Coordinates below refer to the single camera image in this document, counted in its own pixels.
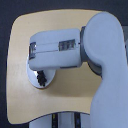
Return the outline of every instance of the yellow panel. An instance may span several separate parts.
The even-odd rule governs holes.
[[[89,69],[58,70],[47,89],[31,85],[26,74],[30,37],[46,30],[79,28],[98,13],[91,10],[55,10],[20,16],[13,24],[7,64],[7,114],[12,124],[60,112],[90,113],[90,104],[101,79]]]

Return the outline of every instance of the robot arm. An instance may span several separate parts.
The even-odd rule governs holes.
[[[82,40],[80,35],[78,29],[34,35],[30,68],[80,67],[83,61],[94,63],[94,69],[95,65],[102,67],[102,83],[91,104],[91,128],[128,128],[128,67],[119,21],[109,13],[99,13],[88,22]]]

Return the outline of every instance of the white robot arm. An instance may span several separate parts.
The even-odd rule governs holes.
[[[80,67],[85,61],[102,74],[91,104],[91,128],[128,128],[126,51],[122,27],[113,15],[95,15],[83,33],[78,29],[47,31],[30,39],[31,70]]]

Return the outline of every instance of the wooden board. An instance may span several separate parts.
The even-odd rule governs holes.
[[[46,30],[79,28],[98,13],[91,10],[55,10],[20,16],[10,37],[7,64],[7,115],[12,124],[29,122],[60,112],[89,113],[101,78],[83,64],[81,68],[58,70],[47,89],[33,87],[26,74],[30,37]]]

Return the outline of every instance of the gray base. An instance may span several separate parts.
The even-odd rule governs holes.
[[[90,115],[80,114],[81,128],[90,128]],[[29,128],[52,128],[52,115],[38,118],[29,123]],[[58,128],[75,128],[74,113],[58,114]]]

